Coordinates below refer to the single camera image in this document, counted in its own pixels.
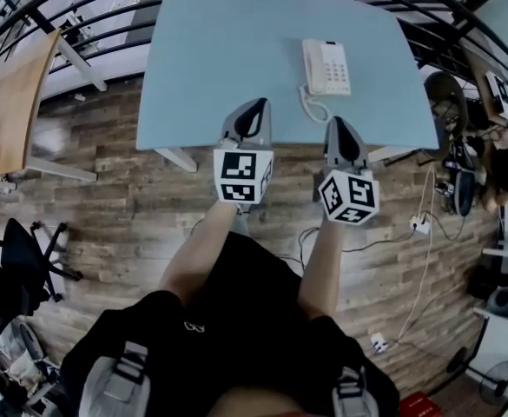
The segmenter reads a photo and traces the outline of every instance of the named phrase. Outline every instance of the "metal railing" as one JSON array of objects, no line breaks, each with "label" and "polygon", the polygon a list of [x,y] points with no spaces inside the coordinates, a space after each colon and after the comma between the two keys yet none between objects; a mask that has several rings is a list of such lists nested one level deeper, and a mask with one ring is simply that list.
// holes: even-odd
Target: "metal railing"
[{"label": "metal railing", "polygon": [[[5,60],[3,56],[8,58],[10,52],[25,38],[38,30],[51,32],[54,29],[53,22],[59,17],[65,16],[71,11],[78,10],[87,4],[93,3],[97,0],[81,0],[73,3],[66,8],[59,10],[56,14],[45,17],[39,8],[44,3],[50,0],[29,0],[25,3],[15,5],[15,9],[0,23],[0,60]],[[418,61],[418,66],[421,68],[427,64],[433,64],[443,70],[452,72],[455,75],[461,76],[466,80],[472,81],[473,76],[471,70],[465,60],[462,49],[459,46],[459,41],[465,39],[467,42],[474,45],[477,49],[483,51],[494,62],[498,63],[499,67],[504,68],[508,72],[508,65],[504,64],[501,60],[495,57],[485,46],[474,40],[469,36],[472,30],[479,30],[487,36],[494,44],[502,50],[508,57],[508,47],[503,41],[493,32],[485,23],[483,23],[473,12],[468,10],[461,0],[358,0],[364,3],[373,4],[382,7],[383,9],[390,10],[393,13],[414,11],[429,19],[430,23],[411,23],[405,19],[399,19],[400,25],[406,35],[412,53]],[[80,30],[81,28],[90,26],[93,23],[117,17],[121,14],[142,10],[148,7],[162,4],[162,0],[148,0],[139,3],[134,3],[116,10],[111,10],[87,20],[83,20],[73,26],[70,26],[62,32],[62,36],[67,36],[70,33]],[[444,18],[439,16],[439,13],[450,12],[456,18],[458,24],[454,25],[448,23]],[[26,29],[25,26],[20,26],[20,22],[32,20],[35,26]],[[75,50],[81,50],[83,47],[96,43],[105,38],[116,36],[122,33],[128,33],[133,30],[141,30],[150,28],[155,25],[155,19],[147,22],[130,23],[126,26],[103,32],[94,35],[90,38],[85,38],[79,42],[73,43],[72,47]],[[11,33],[18,27],[18,31],[12,39]],[[150,38],[136,40],[134,42],[122,43],[108,48],[95,50],[88,54],[80,53],[84,60],[89,60],[94,57],[107,55],[110,53],[133,48],[135,46],[150,43]],[[64,63],[53,68],[50,73],[55,73],[71,66],[71,63]]]}]

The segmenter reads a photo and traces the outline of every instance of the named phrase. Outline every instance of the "electrical outlet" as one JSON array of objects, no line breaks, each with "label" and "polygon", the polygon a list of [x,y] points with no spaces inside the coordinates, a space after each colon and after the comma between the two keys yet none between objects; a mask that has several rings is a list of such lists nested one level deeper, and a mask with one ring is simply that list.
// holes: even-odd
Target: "electrical outlet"
[{"label": "electrical outlet", "polygon": [[427,215],[425,213],[422,213],[419,218],[416,215],[410,218],[410,230],[416,229],[417,232],[423,235],[429,235],[430,228],[431,224],[427,220]]},{"label": "electrical outlet", "polygon": [[381,333],[373,334],[370,337],[370,340],[373,344],[373,349],[375,349],[375,352],[377,354],[382,354],[389,348],[389,345],[387,344]]}]

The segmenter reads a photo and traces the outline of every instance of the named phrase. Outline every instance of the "white cable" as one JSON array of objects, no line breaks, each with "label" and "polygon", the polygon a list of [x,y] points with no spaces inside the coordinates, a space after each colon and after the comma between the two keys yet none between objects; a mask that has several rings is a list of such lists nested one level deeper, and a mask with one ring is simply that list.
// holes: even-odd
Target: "white cable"
[{"label": "white cable", "polygon": [[506,235],[505,235],[505,221],[503,221],[503,217],[500,214],[500,208],[498,209],[498,221],[500,222],[501,230],[503,230],[503,239],[505,240],[506,239]]},{"label": "white cable", "polygon": [[424,205],[424,198],[426,197],[426,188],[427,188],[427,180],[429,179],[429,172],[433,169],[433,193],[435,193],[435,168],[433,166],[433,162],[429,164],[429,167],[427,167],[427,173],[426,173],[426,181],[424,182],[424,189],[421,192],[421,199],[419,200],[419,208],[418,208],[418,219],[421,215],[421,208]]},{"label": "white cable", "polygon": [[[432,195],[431,195],[431,207],[429,208],[429,211],[433,212],[433,203],[435,201],[435,167],[433,163],[431,163],[430,168],[433,168],[432,170],[432,176],[433,176],[433,187],[432,187]],[[404,326],[402,326],[402,329],[400,329],[399,336],[396,338],[396,342],[398,344],[398,341],[404,336],[404,332],[406,329],[406,326],[408,326],[408,323],[412,319],[412,315],[414,311],[416,310],[416,306],[418,306],[419,297],[421,296],[421,291],[424,287],[424,281],[426,280],[427,275],[427,269],[429,268],[429,255],[431,254],[431,247],[433,242],[433,217],[432,215],[429,215],[429,247],[427,248],[427,255],[426,255],[426,268],[424,268],[424,273],[421,275],[421,281],[419,282],[419,288],[418,288],[418,294],[416,295],[416,299],[414,300],[412,304],[412,309],[410,310],[410,314],[408,315],[408,318],[406,318],[406,321],[404,322]]]},{"label": "white cable", "polygon": [[[333,113],[331,113],[331,110],[323,103],[317,102],[315,101],[315,99],[313,99],[313,97],[309,96],[306,91],[306,85],[302,85],[298,87],[298,89],[300,90],[300,101],[302,103],[302,108],[304,109],[304,111],[306,111],[306,114],[309,116],[309,118],[316,123],[322,124],[329,123],[333,118]],[[325,119],[319,119],[312,112],[312,110],[309,108],[308,105],[315,105],[316,107],[320,107],[325,113]]]}]

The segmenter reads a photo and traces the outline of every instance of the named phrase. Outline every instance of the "white telephone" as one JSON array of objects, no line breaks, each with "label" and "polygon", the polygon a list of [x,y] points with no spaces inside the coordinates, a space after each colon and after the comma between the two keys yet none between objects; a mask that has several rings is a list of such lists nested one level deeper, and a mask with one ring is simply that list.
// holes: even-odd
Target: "white telephone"
[{"label": "white telephone", "polygon": [[309,93],[350,96],[350,81],[342,44],[304,40],[302,48]]},{"label": "white telephone", "polygon": [[[350,96],[344,48],[340,43],[311,39],[303,40],[302,48],[307,76],[307,85],[300,86],[302,107],[314,122],[328,123],[333,114],[326,105],[316,102],[313,96]],[[319,107],[325,118],[320,119],[314,115],[308,105]]]}]

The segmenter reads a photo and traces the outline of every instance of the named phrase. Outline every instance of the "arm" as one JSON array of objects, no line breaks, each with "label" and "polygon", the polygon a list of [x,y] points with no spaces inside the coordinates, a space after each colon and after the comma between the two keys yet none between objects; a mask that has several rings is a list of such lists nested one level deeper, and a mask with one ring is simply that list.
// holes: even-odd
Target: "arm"
[{"label": "arm", "polygon": [[310,320],[336,311],[344,233],[344,225],[323,219],[298,293],[298,303]]},{"label": "arm", "polygon": [[189,302],[219,258],[235,216],[235,204],[217,201],[173,256],[160,288],[178,296],[184,305]]}]

